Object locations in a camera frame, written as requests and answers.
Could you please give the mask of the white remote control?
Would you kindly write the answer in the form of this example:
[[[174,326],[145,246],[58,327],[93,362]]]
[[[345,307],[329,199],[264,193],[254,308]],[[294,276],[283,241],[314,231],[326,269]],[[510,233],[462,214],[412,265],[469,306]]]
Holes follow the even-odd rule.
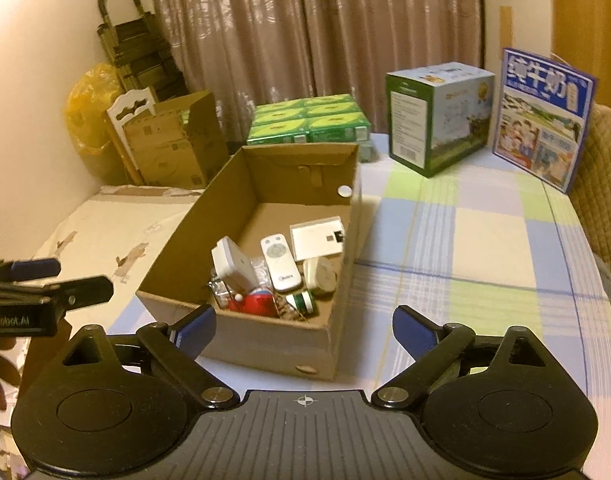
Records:
[[[292,257],[286,237],[273,234],[260,240],[263,258],[266,259],[272,284],[277,292],[291,292],[302,285],[301,273]]]

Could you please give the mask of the white green tape roll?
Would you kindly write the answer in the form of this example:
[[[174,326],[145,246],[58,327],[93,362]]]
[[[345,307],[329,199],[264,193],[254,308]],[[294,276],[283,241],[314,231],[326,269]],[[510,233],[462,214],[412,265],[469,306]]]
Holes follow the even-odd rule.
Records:
[[[286,301],[304,318],[313,318],[319,314],[316,301],[310,290],[294,292],[286,296]]]

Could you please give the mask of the silver wire holder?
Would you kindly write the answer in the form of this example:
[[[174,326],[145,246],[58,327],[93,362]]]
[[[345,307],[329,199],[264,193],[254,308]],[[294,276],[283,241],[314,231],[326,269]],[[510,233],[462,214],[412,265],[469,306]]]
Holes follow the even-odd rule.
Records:
[[[228,288],[220,278],[211,278],[208,282],[214,305],[221,310],[230,310],[231,302],[235,300],[235,294]]]

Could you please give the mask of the cream patterned bed sheet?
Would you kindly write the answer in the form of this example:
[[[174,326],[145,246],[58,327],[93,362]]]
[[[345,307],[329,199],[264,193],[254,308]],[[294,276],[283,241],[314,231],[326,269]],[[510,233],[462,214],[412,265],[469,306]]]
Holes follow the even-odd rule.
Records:
[[[19,339],[0,356],[14,364],[31,385],[48,361],[83,325],[112,327],[131,307],[136,289],[164,245],[190,211],[199,190],[104,186],[57,226],[35,252],[0,252],[0,259],[55,257],[59,281],[105,275],[114,283],[106,304],[66,314],[53,338]]]

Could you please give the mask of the red round object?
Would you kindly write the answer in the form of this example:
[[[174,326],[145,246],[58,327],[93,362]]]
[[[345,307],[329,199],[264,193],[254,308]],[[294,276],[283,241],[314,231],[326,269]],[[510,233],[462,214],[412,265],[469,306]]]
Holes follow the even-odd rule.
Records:
[[[260,290],[251,292],[244,296],[236,294],[233,299],[228,301],[228,310],[238,313],[263,316],[263,318],[277,318],[275,299],[272,292]]]

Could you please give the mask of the white power adapter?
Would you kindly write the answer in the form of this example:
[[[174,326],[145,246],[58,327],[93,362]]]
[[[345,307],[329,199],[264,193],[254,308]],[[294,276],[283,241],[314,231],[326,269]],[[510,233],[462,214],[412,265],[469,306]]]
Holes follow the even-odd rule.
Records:
[[[251,260],[228,236],[217,241],[211,256],[217,277],[233,292],[246,295],[259,286]]]

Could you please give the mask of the checkered tablecloth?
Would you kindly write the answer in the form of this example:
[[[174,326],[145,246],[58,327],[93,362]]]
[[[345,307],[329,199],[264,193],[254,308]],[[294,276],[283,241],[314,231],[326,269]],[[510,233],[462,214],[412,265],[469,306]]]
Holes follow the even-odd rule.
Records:
[[[611,307],[569,198],[488,151],[424,178],[354,144],[241,148],[133,266],[138,290],[112,333],[174,323],[211,300],[211,248],[231,237],[249,258],[298,223],[339,218],[334,295],[311,321],[219,310],[199,363],[240,394],[280,390],[261,412],[285,428],[335,390],[370,396],[411,364],[395,340],[405,304],[481,336],[528,327],[592,402],[598,433],[583,471],[611,479]]]

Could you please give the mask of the clear box of floss picks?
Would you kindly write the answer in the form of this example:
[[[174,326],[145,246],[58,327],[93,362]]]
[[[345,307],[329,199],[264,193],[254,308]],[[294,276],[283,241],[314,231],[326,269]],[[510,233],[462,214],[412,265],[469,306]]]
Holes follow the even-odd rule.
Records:
[[[258,287],[263,289],[273,290],[272,278],[266,264],[266,259],[262,256],[250,259],[252,270],[255,272],[255,277],[258,281]]]

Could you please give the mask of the open brown cardboard box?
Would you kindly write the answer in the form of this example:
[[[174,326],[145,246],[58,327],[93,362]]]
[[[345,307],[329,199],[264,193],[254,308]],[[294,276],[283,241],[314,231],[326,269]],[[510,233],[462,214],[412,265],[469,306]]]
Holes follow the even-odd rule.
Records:
[[[304,321],[217,310],[205,356],[268,372],[333,379],[345,325],[361,211],[359,148],[351,143],[241,148],[208,185],[146,274],[138,298],[172,324],[217,300],[209,288],[211,252],[229,237],[249,259],[270,262],[284,243],[300,263],[328,243],[334,292],[314,301]]]

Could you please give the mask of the white card package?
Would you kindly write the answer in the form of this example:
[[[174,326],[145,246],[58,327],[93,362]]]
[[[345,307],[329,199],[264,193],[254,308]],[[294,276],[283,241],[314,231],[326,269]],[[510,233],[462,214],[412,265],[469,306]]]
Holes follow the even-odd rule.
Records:
[[[289,232],[297,262],[343,252],[345,227],[339,216],[292,224]]]

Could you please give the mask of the yellow plastic bag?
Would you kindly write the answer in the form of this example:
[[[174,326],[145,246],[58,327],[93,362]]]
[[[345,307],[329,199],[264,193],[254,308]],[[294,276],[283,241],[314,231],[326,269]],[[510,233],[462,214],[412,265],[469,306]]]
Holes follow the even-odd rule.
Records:
[[[106,131],[104,114],[123,93],[115,67],[98,63],[69,93],[65,125],[74,149],[90,175],[107,185],[128,182],[127,171]]]

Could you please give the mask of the stacked brown cardboard boxes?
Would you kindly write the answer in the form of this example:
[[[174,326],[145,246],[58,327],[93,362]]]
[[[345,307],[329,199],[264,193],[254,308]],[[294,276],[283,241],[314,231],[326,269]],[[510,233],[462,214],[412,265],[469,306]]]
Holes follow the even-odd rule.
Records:
[[[144,182],[171,188],[206,188],[228,162],[216,98],[209,90],[157,103],[124,126]]]

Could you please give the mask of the white carved board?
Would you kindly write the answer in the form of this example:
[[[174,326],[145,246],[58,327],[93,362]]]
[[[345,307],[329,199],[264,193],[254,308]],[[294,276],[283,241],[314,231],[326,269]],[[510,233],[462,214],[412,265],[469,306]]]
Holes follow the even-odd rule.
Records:
[[[155,97],[152,90],[133,89],[120,94],[105,112],[106,130],[112,144],[126,168],[128,176],[135,185],[144,185],[138,163],[132,153],[124,127],[138,115],[148,112],[155,114]]]

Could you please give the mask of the beige quilted chair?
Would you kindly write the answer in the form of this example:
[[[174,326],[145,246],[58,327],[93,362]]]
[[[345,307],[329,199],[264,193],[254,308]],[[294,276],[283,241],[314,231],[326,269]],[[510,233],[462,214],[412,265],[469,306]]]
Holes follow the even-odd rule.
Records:
[[[611,272],[611,108],[596,104],[569,193],[593,253]]]

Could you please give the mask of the green white milk carton box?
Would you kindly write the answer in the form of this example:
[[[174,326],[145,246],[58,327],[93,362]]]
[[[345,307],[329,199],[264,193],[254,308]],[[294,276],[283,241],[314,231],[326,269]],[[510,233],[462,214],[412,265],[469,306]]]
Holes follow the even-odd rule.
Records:
[[[389,156],[431,178],[488,143],[494,74],[460,62],[386,75]]]

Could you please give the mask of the green tissue box pack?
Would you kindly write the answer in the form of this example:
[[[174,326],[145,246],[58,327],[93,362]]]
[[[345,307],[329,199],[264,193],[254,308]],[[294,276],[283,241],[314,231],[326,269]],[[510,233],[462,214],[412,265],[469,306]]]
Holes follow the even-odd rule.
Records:
[[[373,158],[371,122],[349,93],[257,106],[247,144],[285,143],[357,143],[362,162]]]

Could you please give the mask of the blue milk carton box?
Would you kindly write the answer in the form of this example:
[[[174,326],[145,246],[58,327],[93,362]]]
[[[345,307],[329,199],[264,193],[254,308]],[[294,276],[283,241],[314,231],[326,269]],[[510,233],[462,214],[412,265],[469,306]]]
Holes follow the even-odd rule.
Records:
[[[597,79],[545,56],[506,48],[493,153],[556,190],[571,187]]]

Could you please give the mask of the black folding hand cart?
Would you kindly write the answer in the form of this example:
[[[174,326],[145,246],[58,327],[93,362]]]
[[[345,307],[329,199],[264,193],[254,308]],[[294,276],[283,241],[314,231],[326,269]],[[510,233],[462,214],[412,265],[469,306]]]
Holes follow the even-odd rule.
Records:
[[[107,0],[97,0],[103,23],[97,27],[108,61],[115,67],[124,91],[149,88],[155,98],[167,101],[188,93],[171,47],[158,26],[156,16],[145,11],[141,0],[132,0],[140,16],[115,24]]]

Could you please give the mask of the brown patterned curtain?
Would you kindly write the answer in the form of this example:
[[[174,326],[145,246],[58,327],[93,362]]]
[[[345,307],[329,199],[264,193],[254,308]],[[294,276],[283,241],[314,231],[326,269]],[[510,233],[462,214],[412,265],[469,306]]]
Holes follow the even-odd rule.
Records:
[[[482,0],[154,0],[192,90],[208,89],[228,140],[259,104],[349,93],[387,128],[393,70],[479,65]]]

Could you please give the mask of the wooden door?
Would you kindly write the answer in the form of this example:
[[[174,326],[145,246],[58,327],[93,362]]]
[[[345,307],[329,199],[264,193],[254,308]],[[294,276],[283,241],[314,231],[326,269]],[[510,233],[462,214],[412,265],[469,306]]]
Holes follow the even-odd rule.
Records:
[[[553,0],[553,53],[595,76],[611,107],[611,0]]]

